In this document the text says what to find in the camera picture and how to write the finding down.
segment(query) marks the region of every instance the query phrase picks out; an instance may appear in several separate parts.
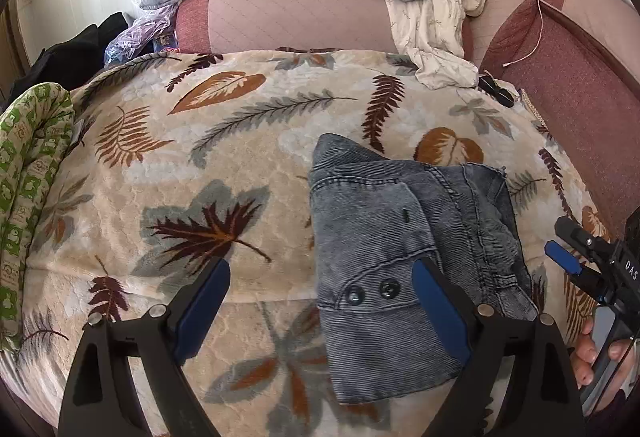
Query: plastic bag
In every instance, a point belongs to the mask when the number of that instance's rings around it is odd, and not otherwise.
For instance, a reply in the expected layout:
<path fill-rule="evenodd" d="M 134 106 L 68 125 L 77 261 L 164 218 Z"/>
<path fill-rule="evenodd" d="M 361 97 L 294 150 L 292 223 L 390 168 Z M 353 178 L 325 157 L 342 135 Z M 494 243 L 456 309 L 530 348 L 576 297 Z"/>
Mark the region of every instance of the plastic bag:
<path fill-rule="evenodd" d="M 177 11 L 177 3 L 155 11 L 146 11 L 107 46 L 104 51 L 104 67 L 121 65 L 135 58 L 153 38 L 174 26 Z"/>

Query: floral bedspread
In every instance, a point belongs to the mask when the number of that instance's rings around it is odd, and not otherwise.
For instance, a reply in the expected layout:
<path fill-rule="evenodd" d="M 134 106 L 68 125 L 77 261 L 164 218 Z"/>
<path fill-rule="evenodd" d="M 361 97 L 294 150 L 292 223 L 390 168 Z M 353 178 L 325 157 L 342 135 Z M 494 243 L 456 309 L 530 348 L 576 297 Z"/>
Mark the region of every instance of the floral bedspread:
<path fill-rule="evenodd" d="M 566 153 L 518 100 L 430 91 L 372 51 L 150 54 L 74 93 L 76 136 L 35 229 L 5 382 L 53 425 L 91 312 L 138 317 L 213 255 L 232 283 L 184 373 L 224 436 L 421 435 L 449 385 L 340 406 L 314 304 L 306 174 L 325 132 L 389 158 L 505 166 L 534 300 L 571 340 L 588 300 L 546 259 L 568 214 L 608 236 Z M 155 435 L 166 432 L 133 366 Z"/>

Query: crumpled white fabric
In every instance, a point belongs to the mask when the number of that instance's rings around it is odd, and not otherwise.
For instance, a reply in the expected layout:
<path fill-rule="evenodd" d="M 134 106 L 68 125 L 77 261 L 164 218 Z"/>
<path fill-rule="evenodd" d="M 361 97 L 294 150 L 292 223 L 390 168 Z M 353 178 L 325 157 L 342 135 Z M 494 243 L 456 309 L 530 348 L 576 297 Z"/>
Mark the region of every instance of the crumpled white fabric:
<path fill-rule="evenodd" d="M 486 0 L 385 0 L 396 48 L 418 66 L 430 90 L 478 84 L 478 68 L 462 59 L 462 21 L 478 16 Z"/>

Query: blue gripper pad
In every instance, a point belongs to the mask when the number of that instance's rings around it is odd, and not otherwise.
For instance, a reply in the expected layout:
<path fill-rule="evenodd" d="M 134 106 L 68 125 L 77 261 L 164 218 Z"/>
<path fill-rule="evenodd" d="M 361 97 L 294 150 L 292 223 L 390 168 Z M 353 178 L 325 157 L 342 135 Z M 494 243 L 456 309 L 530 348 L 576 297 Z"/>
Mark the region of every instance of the blue gripper pad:
<path fill-rule="evenodd" d="M 545 243 L 545 254 L 562 267 L 567 274 L 580 274 L 582 272 L 582 266 L 578 259 L 554 240 L 549 240 Z"/>
<path fill-rule="evenodd" d="M 414 262 L 412 283 L 447 354 L 465 365 L 471 357 L 466 324 L 422 260 Z"/>
<path fill-rule="evenodd" d="M 221 259 L 178 322 L 177 344 L 174 349 L 178 365 L 182 366 L 187 359 L 198 354 L 230 284 L 229 264 Z"/>

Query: black cable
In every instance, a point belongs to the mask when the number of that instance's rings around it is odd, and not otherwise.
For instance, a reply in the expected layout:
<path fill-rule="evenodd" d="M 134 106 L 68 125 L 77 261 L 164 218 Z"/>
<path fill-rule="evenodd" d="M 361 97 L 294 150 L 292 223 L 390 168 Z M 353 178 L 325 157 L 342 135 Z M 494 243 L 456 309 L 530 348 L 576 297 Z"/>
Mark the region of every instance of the black cable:
<path fill-rule="evenodd" d="M 629 355 L 629 352 L 631 352 L 631 349 L 634 347 L 634 344 L 635 344 L 636 339 L 638 338 L 638 336 L 640 336 L 640 327 L 638 327 L 638 330 L 636 330 L 636 333 L 635 333 L 633 339 L 631 340 L 631 344 L 627 347 L 625 353 L 622 356 L 622 359 L 619 360 L 618 364 L 616 365 L 616 368 L 613 370 L 613 373 L 607 379 L 607 383 L 605 384 L 604 388 L 600 392 L 600 395 L 598 396 L 598 400 L 596 401 L 596 404 L 593 405 L 593 410 L 591 410 L 591 413 L 587 417 L 587 422 L 589 422 L 591 420 L 591 417 L 593 417 L 593 414 L 596 413 L 596 410 L 598 409 L 598 406 L 600 405 L 600 401 L 602 401 L 604 393 L 607 391 L 607 388 L 609 388 L 609 385 L 611 384 L 611 381 L 613 381 L 613 378 L 616 377 L 616 374 L 618 373 L 618 370 L 620 369 L 620 366 L 622 365 L 622 363 L 625 362 L 626 356 Z"/>

